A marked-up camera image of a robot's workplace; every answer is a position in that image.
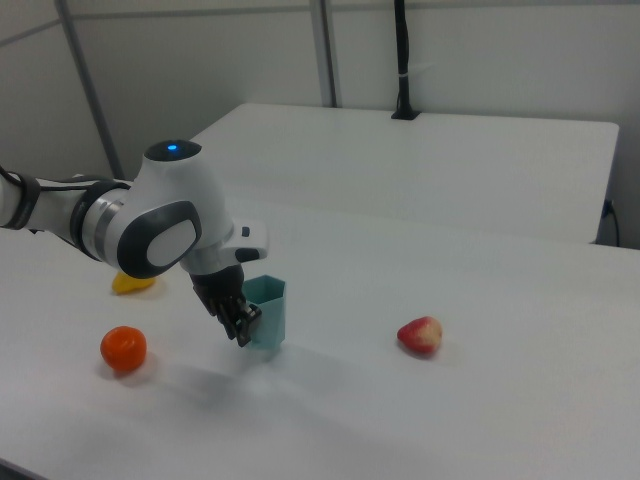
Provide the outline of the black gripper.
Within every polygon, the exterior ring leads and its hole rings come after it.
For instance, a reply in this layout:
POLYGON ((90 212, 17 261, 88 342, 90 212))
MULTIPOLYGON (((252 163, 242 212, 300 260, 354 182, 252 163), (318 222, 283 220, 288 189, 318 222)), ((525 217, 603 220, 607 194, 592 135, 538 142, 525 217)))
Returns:
POLYGON ((215 273, 190 275, 193 289, 211 316, 218 318, 230 340, 240 347, 252 341, 262 319, 262 310, 242 293, 244 271, 233 265, 215 273))

